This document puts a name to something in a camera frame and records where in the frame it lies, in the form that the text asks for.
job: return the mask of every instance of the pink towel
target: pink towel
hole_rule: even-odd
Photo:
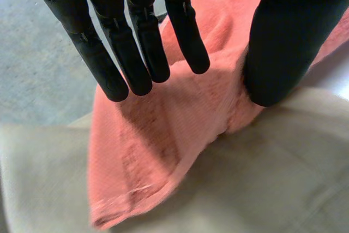
[[[168,82],[145,97],[113,103],[97,87],[89,156],[91,219],[99,229],[150,211],[178,186],[205,147],[249,124],[262,110],[248,100],[242,66],[259,0],[193,0],[212,65],[191,72],[167,19]],[[349,39],[349,12],[314,63]]]

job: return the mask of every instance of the beige cloth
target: beige cloth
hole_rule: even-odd
[[[11,233],[87,233],[90,119],[0,128]],[[299,89],[197,159],[165,203],[107,232],[349,231],[349,102]]]

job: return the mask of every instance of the towel fold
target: towel fold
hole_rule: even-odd
[[[201,151],[224,132],[248,125],[263,109],[242,84],[249,29],[260,0],[192,0],[211,60],[195,75],[166,19],[161,27],[171,65],[166,83],[145,97],[113,103],[97,87],[89,152],[92,224],[110,228],[150,211],[178,186]],[[349,40],[349,11],[321,47],[319,62]]]

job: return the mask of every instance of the concrete floor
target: concrete floor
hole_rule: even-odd
[[[163,0],[155,11],[165,11]],[[90,112],[96,82],[44,2],[0,0],[0,14],[0,122],[67,124]],[[349,99],[349,45],[333,56],[302,85]]]

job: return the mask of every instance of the black robotic finger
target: black robotic finger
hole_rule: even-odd
[[[62,23],[91,73],[112,101],[128,96],[128,87],[99,39],[86,0],[44,0]]]
[[[154,15],[155,0],[127,0],[130,17],[136,31],[148,70],[154,82],[162,83],[170,77],[170,68]]]
[[[91,0],[125,78],[136,95],[152,90],[152,80],[124,15],[124,0]]]
[[[165,3],[179,47],[191,70],[196,74],[205,73],[209,69],[210,61],[190,0],[165,0]]]

